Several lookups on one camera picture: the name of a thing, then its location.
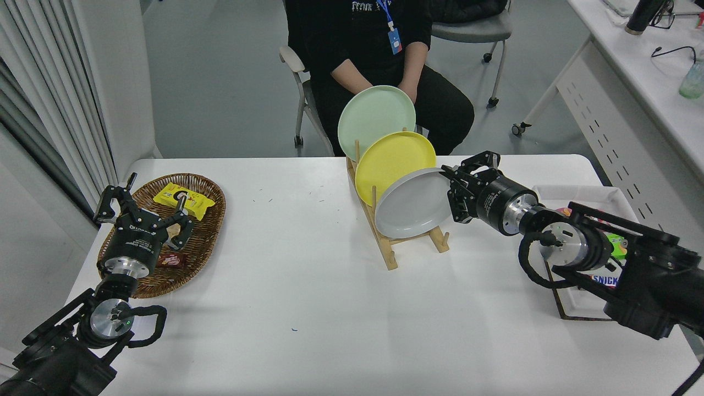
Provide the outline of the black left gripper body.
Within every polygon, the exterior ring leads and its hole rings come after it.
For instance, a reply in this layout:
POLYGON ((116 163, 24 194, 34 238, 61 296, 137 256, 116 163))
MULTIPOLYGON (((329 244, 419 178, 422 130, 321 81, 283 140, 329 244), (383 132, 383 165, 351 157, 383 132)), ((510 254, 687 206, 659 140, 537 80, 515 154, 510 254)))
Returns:
POLYGON ((130 217, 118 217, 113 238, 102 259, 103 268, 136 262, 134 268, 155 268, 163 243, 168 238, 165 228, 158 228, 158 217, 143 217, 138 224, 130 217))

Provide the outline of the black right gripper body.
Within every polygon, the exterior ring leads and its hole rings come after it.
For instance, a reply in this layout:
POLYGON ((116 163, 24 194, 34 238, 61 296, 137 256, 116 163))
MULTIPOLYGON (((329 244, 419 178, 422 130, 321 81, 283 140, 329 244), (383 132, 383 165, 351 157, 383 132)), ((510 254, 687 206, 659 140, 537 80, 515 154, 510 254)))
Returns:
POLYGON ((536 193, 501 172, 478 172, 483 182, 477 193, 477 216, 502 234, 520 233, 520 221, 538 205, 536 193))

